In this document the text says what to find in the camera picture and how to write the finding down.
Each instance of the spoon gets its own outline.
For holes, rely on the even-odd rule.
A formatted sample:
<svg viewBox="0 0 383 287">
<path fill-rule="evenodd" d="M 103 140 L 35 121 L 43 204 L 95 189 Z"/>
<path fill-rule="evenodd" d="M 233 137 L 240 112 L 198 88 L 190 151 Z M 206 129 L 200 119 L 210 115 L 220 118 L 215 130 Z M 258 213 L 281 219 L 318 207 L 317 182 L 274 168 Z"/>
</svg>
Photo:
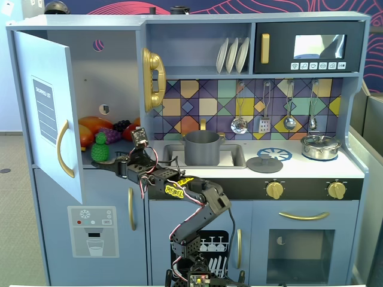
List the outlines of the spoon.
<svg viewBox="0 0 383 287">
<path fill-rule="evenodd" d="M 244 87 L 243 82 L 239 82 L 238 84 L 240 86 Z M 241 104 L 239 104 L 238 95 L 236 98 L 237 104 L 239 106 L 239 117 L 235 118 L 232 121 L 232 124 L 230 126 L 232 128 L 232 131 L 239 134 L 239 135 L 243 135 L 245 132 L 247 132 L 247 121 L 242 118 L 242 105 L 244 104 L 244 101 L 245 101 L 245 87 L 242 89 L 242 95 L 243 95 L 243 97 L 242 97 Z"/>
<path fill-rule="evenodd" d="M 291 101 L 288 101 L 288 92 L 290 91 L 290 86 L 291 86 Z M 291 112 L 291 103 L 293 102 L 293 96 L 294 96 L 294 81 L 289 80 L 288 82 L 288 87 L 287 87 L 287 97 L 286 97 L 286 102 L 287 102 L 287 117 L 283 121 L 283 125 L 287 130 L 293 130 L 297 123 L 295 122 L 294 118 L 290 115 Z"/>
<path fill-rule="evenodd" d="M 311 95 L 310 95 L 310 110 L 311 110 L 311 115 L 310 115 L 310 119 L 309 119 L 309 129 L 311 130 L 316 130 L 317 129 L 317 119 L 315 118 L 315 115 L 314 115 L 314 112 L 315 112 L 315 105 L 318 101 L 318 93 L 319 93 L 319 90 L 318 90 L 318 93 L 317 93 L 317 97 L 315 98 L 315 101 L 312 100 L 312 91 L 314 90 L 314 86 L 316 85 L 319 85 L 319 81 L 318 80 L 313 80 L 312 81 L 312 87 L 311 87 Z"/>
</svg>

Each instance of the floor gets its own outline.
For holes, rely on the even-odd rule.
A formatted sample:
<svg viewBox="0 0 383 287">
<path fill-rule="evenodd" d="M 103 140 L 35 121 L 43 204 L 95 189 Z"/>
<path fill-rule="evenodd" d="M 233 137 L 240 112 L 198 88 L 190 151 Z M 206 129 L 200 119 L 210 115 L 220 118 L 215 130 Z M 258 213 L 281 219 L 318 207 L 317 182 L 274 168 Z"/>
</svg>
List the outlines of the floor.
<svg viewBox="0 0 383 287">
<path fill-rule="evenodd" d="M 0 287 L 45 286 L 22 136 L 0 136 Z"/>
</svg>

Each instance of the yellow label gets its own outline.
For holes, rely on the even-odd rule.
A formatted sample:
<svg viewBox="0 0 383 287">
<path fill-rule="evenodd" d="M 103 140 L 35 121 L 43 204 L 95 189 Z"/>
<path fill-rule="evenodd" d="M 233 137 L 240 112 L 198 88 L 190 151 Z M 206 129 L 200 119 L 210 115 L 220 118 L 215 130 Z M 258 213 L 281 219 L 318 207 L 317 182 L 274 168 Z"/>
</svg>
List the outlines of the yellow label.
<svg viewBox="0 0 383 287">
<path fill-rule="evenodd" d="M 178 197 L 180 199 L 184 198 L 184 191 L 179 190 L 171 185 L 167 185 L 165 188 L 165 193 L 170 194 L 171 196 Z"/>
<path fill-rule="evenodd" d="M 189 181 L 192 181 L 194 178 L 183 178 L 182 180 L 178 181 L 178 184 L 180 186 L 183 186 L 185 184 L 187 184 Z"/>
</svg>

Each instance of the robotic arm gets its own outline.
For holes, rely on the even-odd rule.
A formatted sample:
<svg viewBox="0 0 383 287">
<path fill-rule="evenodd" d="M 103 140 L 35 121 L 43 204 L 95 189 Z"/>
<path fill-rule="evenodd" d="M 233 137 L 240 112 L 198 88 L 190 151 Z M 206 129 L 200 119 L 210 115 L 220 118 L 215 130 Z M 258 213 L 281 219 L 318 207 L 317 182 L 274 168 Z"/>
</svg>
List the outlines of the robotic arm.
<svg viewBox="0 0 383 287">
<path fill-rule="evenodd" d="M 204 287 L 209 284 L 226 286 L 233 283 L 228 279 L 214 279 L 215 276 L 209 272 L 206 260 L 199 253 L 199 231 L 231 207 L 231 202 L 223 193 L 222 187 L 201 178 L 184 176 L 179 170 L 157 165 L 158 158 L 153 161 L 145 152 L 145 148 L 148 147 L 148 139 L 144 129 L 132 131 L 132 139 L 135 147 L 129 155 L 119 156 L 111 161 L 94 161 L 92 165 L 98 169 L 112 171 L 118 177 L 140 184 L 142 198 L 144 198 L 142 181 L 146 180 L 149 190 L 169 194 L 199 205 L 199 209 L 179 224 L 169 236 L 169 239 L 173 241 L 173 251 L 178 256 L 176 261 L 185 258 L 193 262 L 193 266 L 188 272 L 189 287 Z M 167 272 L 166 281 L 170 286 L 171 273 L 169 272 L 170 270 Z M 243 279 L 240 277 L 239 281 L 243 283 L 244 272 L 242 271 L 241 274 Z M 176 282 L 176 285 L 185 286 L 186 284 Z"/>
</svg>

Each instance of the silver pot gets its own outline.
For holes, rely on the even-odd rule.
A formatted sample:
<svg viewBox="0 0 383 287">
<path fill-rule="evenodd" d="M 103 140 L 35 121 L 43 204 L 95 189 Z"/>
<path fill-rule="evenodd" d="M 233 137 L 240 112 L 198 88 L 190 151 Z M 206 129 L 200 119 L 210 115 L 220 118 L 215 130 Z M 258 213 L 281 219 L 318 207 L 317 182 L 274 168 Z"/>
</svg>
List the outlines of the silver pot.
<svg viewBox="0 0 383 287">
<path fill-rule="evenodd" d="M 300 140 L 302 154 L 313 160 L 332 160 L 338 155 L 341 142 L 330 136 L 310 135 Z"/>
</svg>

